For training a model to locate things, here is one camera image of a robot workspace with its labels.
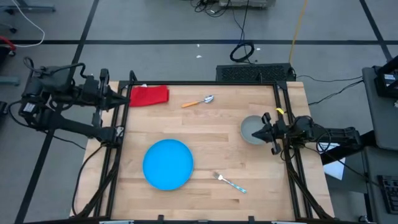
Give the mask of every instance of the blue plate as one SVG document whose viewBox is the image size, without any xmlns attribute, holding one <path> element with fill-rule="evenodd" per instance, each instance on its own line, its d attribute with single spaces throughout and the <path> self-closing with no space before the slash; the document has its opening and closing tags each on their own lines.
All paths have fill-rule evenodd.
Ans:
<svg viewBox="0 0 398 224">
<path fill-rule="evenodd" d="M 192 174 L 192 153 L 178 140 L 161 140 L 148 149 L 142 170 L 148 183 L 155 188 L 175 190 L 185 184 Z"/>
</svg>

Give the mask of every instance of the white cable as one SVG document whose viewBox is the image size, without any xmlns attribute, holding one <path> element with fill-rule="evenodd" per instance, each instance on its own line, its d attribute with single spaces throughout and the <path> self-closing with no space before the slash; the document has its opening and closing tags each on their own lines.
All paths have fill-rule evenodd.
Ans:
<svg viewBox="0 0 398 224">
<path fill-rule="evenodd" d="M 23 15 L 27 21 L 29 21 L 33 26 L 36 26 L 36 28 L 38 28 L 43 33 L 42 40 L 39 43 L 37 43 L 37 44 L 31 44 L 31 45 L 16 45 L 16 44 L 14 44 L 14 45 L 16 47 L 34 47 L 34 46 L 38 46 L 38 45 L 42 44 L 42 42 L 44 41 L 45 32 L 42 30 L 42 28 L 40 28 L 38 25 L 34 24 L 34 22 L 32 22 L 30 19 L 28 19 L 28 17 L 25 16 L 25 14 L 19 8 L 18 4 L 15 2 L 15 0 L 11 0 L 11 1 L 14 3 L 15 6 L 17 6 L 17 8 L 18 8 L 19 12 L 21 13 L 21 15 Z"/>
</svg>

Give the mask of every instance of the computer keyboard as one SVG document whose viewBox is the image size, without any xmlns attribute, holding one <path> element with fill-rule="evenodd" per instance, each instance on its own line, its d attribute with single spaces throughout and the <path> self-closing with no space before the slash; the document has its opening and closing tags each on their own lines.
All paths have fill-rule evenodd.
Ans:
<svg viewBox="0 0 398 224">
<path fill-rule="evenodd" d="M 383 187 L 383 189 L 381 189 L 381 194 L 387 212 L 390 214 L 398 214 L 398 177 L 378 175 L 377 179 L 381 187 Z"/>
<path fill-rule="evenodd" d="M 256 65 L 219 65 L 217 81 L 294 81 L 289 63 Z"/>
</svg>

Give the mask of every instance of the orange spoon handle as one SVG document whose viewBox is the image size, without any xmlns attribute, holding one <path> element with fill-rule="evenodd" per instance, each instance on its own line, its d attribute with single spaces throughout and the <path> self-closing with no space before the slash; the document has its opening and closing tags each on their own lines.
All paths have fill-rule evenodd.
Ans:
<svg viewBox="0 0 398 224">
<path fill-rule="evenodd" d="M 189 106 L 197 105 L 198 103 L 200 103 L 200 101 L 195 101 L 195 102 L 191 102 L 191 103 L 184 103 L 181 107 L 182 108 L 186 108 L 186 107 L 189 107 Z"/>
</svg>

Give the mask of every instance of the fork handle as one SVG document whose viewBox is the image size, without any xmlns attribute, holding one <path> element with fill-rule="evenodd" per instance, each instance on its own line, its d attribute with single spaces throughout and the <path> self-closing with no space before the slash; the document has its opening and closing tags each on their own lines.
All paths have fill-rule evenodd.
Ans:
<svg viewBox="0 0 398 224">
<path fill-rule="evenodd" d="M 238 185 L 236 185 L 236 184 L 234 184 L 234 183 L 232 183 L 232 182 L 230 182 L 230 181 L 228 181 L 228 180 L 226 180 L 226 179 L 224 179 L 227 183 L 229 183 L 230 185 L 232 185 L 234 188 L 236 188 L 236 189 L 238 189 L 238 190 L 240 190 L 242 193 L 244 193 L 244 194 L 246 194 L 246 190 L 244 190 L 243 188 L 241 188 L 240 186 L 238 186 Z"/>
</svg>

